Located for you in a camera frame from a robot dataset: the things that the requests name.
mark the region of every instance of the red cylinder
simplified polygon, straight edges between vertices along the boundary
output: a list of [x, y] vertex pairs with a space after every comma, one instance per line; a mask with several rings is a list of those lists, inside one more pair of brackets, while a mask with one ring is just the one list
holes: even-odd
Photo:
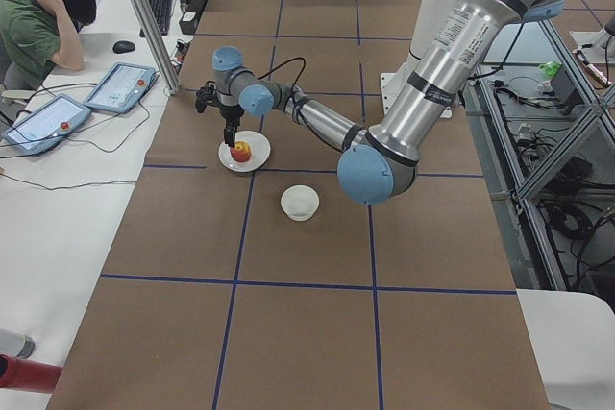
[[53, 393], [62, 367], [0, 354], [0, 388]]

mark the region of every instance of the red apple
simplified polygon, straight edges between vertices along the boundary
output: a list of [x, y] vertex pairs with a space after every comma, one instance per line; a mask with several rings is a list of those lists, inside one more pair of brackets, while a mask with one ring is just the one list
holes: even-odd
[[234, 148], [231, 148], [231, 157], [236, 162], [247, 162], [252, 156], [250, 145], [245, 141], [236, 141]]

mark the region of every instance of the green object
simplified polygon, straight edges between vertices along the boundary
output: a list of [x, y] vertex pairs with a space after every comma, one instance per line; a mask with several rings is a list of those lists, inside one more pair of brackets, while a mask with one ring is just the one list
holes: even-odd
[[542, 69], [542, 72], [545, 73], [545, 76], [549, 78], [555, 77], [555, 74], [557, 74], [557, 71], [561, 67], [561, 62], [549, 61], [549, 62], [545, 62], [544, 64], [541, 64], [538, 67]]
[[36, 0], [0, 0], [0, 35], [7, 55], [32, 88], [39, 88], [60, 50], [56, 18]]

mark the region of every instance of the keyboard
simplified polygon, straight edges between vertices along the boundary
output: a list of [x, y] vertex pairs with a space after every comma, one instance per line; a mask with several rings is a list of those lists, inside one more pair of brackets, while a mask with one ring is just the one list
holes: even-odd
[[169, 34], [171, 14], [173, 12], [173, 0], [147, 0], [152, 8], [152, 13], [156, 18], [158, 29], [163, 36]]

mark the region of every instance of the black mouse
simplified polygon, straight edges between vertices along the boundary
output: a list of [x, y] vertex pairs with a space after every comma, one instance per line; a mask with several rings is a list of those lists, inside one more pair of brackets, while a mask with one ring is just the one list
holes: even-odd
[[129, 40], [118, 40], [113, 44], [114, 53], [127, 53], [132, 52], [135, 49], [135, 45]]

